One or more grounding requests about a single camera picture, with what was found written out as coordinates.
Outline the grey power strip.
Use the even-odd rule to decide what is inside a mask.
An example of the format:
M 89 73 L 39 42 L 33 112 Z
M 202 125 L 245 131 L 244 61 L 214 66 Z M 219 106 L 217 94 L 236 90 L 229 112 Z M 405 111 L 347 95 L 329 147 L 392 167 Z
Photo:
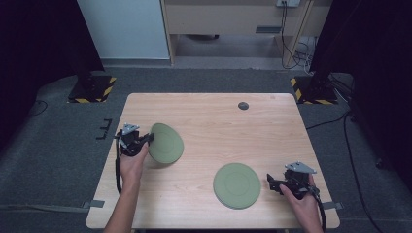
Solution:
M 279 8 L 297 8 L 300 0 L 277 0 L 276 6 Z

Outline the beige wooden desk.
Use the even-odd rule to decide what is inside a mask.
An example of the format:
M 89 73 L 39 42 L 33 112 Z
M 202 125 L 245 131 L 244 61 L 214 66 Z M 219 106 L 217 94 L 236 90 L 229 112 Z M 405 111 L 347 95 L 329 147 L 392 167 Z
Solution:
M 256 35 L 258 25 L 282 26 L 275 36 L 286 65 L 302 37 L 318 37 L 333 0 L 300 0 L 279 8 L 277 0 L 160 0 L 171 57 L 180 35 Z

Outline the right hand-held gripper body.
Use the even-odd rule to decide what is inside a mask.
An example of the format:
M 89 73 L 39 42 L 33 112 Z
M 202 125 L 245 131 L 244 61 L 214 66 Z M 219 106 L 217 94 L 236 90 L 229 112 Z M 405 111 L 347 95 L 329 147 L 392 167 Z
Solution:
M 307 193 L 318 198 L 318 189 L 309 182 L 309 177 L 316 173 L 315 169 L 300 161 L 287 164 L 285 186 L 296 199 L 302 199 Z

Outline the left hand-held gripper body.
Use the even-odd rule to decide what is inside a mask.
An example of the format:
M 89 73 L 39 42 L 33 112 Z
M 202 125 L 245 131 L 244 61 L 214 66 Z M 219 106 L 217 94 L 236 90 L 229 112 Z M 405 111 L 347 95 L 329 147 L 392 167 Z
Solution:
M 135 156 L 143 146 L 140 141 L 144 140 L 140 135 L 139 125 L 125 123 L 122 129 L 116 134 L 117 156 Z

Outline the grey desk label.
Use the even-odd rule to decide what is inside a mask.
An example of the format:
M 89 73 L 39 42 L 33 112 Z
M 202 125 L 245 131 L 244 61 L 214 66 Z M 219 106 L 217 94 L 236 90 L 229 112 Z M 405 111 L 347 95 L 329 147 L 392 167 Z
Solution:
M 273 25 L 258 25 L 256 27 L 257 34 L 278 34 L 282 32 L 282 26 Z

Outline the green plate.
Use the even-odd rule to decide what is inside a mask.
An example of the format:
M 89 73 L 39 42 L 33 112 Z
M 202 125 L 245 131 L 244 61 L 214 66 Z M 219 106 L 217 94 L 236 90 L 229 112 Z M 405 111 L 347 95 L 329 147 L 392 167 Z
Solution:
M 184 142 L 176 130 L 164 123 L 155 123 L 151 132 L 154 140 L 150 143 L 149 153 L 159 163 L 176 162 L 184 152 Z
M 229 163 L 216 173 L 213 188 L 217 199 L 224 206 L 244 210 L 258 200 L 261 184 L 251 167 L 242 163 Z

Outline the dark curtain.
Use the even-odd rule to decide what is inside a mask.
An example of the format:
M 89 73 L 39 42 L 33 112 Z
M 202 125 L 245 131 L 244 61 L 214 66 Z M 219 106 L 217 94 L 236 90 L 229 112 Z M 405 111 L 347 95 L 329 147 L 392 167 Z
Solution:
M 78 0 L 0 0 L 0 151 L 43 85 L 76 75 L 93 91 L 102 69 Z
M 412 192 L 412 0 L 332 0 L 311 70 L 354 78 L 361 127 Z

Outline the white panel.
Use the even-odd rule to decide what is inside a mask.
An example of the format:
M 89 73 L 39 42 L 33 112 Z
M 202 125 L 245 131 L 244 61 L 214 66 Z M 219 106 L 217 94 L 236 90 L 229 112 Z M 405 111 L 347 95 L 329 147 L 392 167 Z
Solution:
M 168 59 L 160 0 L 78 0 L 104 59 Z

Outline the person's left hand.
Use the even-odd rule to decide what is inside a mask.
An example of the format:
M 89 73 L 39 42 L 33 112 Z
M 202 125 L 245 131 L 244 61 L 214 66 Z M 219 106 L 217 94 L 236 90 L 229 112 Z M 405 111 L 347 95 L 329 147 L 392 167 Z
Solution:
M 144 160 L 148 153 L 149 144 L 145 143 L 137 155 L 122 156 L 120 158 L 120 175 L 123 191 L 137 192 L 139 190 Z

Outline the black stand base hazard tape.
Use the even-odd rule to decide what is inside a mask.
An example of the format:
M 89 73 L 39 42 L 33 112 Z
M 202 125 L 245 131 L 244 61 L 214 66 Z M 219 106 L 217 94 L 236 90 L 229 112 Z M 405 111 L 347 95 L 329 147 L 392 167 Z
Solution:
M 310 76 L 296 76 L 291 79 L 298 104 L 336 104 L 337 96 L 329 78 L 318 79 Z
M 108 98 L 116 78 L 100 75 L 78 79 L 68 96 L 69 103 L 101 103 Z

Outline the person's right hand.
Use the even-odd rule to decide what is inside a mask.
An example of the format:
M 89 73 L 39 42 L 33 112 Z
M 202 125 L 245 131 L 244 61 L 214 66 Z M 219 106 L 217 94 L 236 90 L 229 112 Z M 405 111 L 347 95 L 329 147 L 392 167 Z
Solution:
M 307 193 L 301 200 L 299 200 L 294 197 L 292 192 L 285 185 L 281 184 L 280 189 L 301 225 L 306 223 L 311 225 L 312 223 L 320 222 L 318 203 L 311 194 Z

